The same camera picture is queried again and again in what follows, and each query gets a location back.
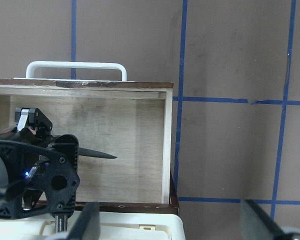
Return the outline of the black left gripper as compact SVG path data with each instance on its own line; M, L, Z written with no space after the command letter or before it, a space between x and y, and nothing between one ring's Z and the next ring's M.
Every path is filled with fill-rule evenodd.
M52 122L39 108L17 107L15 127L0 133L0 155L53 155Z

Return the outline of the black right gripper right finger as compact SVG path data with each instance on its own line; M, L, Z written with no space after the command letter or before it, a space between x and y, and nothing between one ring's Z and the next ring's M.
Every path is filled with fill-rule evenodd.
M300 240L300 229L280 227L252 199L240 203L240 230L245 240Z

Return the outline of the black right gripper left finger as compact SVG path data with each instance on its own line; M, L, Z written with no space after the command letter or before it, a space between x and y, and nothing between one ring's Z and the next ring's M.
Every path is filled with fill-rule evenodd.
M98 240L101 234L98 202L88 202L70 231L50 235L48 240Z

